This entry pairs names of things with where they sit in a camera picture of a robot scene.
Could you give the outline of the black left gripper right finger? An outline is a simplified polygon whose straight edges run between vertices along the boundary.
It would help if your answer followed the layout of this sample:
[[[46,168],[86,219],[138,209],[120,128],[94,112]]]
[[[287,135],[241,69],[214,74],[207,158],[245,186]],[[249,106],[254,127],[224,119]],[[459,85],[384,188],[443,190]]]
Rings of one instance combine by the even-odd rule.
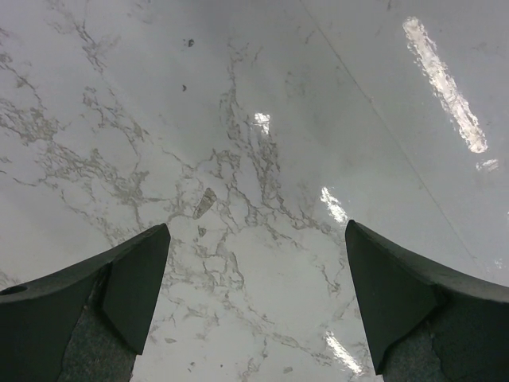
[[[354,220],[348,263],[385,381],[506,381],[508,289],[427,259]]]

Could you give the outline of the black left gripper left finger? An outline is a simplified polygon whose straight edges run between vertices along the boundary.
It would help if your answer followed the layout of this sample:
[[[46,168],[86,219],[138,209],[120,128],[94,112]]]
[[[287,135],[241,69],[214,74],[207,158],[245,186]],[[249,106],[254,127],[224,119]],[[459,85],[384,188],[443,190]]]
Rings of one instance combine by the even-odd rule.
[[[159,224],[1,292],[3,381],[129,381],[143,353],[171,236]]]

